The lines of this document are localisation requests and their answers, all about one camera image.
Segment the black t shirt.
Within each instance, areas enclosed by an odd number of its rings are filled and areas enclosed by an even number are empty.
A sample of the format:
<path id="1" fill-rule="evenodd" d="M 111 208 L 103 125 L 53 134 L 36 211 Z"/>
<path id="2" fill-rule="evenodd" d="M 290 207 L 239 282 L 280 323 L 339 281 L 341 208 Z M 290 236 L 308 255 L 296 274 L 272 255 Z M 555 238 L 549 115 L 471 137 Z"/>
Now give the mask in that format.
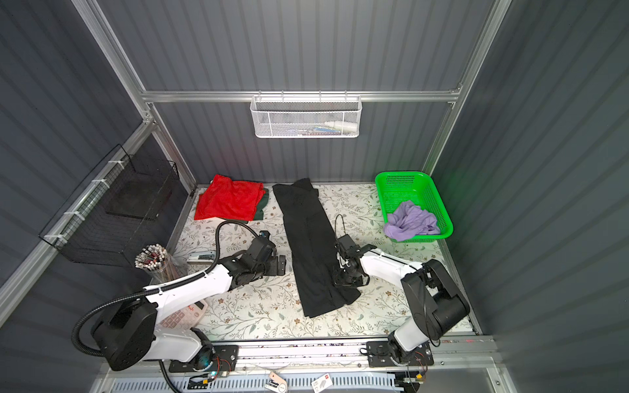
<path id="1" fill-rule="evenodd" d="M 283 213 L 304 316 L 315 318 L 354 303 L 361 295 L 359 290 L 334 284 L 339 267 L 335 233 L 319 190 L 303 178 L 292 184 L 275 184 L 273 193 Z"/>

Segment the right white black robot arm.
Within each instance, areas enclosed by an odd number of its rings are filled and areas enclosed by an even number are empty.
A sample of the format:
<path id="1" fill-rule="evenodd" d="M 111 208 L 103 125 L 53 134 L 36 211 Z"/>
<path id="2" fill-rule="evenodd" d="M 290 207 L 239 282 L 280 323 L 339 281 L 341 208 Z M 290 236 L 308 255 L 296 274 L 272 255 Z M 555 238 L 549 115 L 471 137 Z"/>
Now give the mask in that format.
<path id="1" fill-rule="evenodd" d="M 335 242 L 338 267 L 334 285 L 357 289 L 380 278 L 404 292 L 410 317 L 388 335 L 385 342 L 369 342 L 365 348 L 372 367 L 406 366 L 416 361 L 432 364 L 429 346 L 468 316 L 470 305 L 442 262 L 403 260 L 374 245 L 358 246 L 349 235 Z"/>

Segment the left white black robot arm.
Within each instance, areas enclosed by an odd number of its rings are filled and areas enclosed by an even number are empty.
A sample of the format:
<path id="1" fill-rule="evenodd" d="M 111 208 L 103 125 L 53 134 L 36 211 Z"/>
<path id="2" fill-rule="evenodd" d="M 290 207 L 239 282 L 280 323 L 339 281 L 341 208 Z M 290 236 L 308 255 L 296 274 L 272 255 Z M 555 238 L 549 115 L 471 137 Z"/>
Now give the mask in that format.
<path id="1" fill-rule="evenodd" d="M 193 330 L 164 327 L 177 311 L 208 297 L 222 295 L 265 277 L 283 276 L 287 257 L 277 252 L 270 234 L 261 232 L 247 250 L 218 257 L 207 269 L 175 281 L 144 288 L 123 301 L 104 306 L 91 334 L 113 371 L 149 360 L 188 363 L 209 346 Z"/>

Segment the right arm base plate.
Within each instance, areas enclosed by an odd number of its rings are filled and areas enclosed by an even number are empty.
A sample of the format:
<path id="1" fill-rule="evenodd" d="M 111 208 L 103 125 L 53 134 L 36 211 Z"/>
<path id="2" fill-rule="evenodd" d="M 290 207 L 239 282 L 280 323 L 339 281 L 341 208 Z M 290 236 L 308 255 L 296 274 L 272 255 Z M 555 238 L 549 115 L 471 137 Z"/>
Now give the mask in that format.
<path id="1" fill-rule="evenodd" d="M 393 340 L 370 341 L 359 350 L 365 356 L 371 368 L 420 367 L 434 365 L 432 349 L 425 342 L 413 350 L 403 350 Z"/>

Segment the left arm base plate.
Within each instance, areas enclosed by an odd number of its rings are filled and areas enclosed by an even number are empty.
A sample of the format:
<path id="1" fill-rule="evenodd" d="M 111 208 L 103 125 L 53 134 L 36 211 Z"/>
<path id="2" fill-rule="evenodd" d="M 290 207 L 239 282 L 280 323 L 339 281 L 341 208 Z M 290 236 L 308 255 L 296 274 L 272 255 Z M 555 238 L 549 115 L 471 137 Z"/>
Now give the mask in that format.
<path id="1" fill-rule="evenodd" d="M 205 346 L 187 363 L 170 362 L 170 373 L 231 373 L 238 361 L 239 347 L 236 345 Z"/>

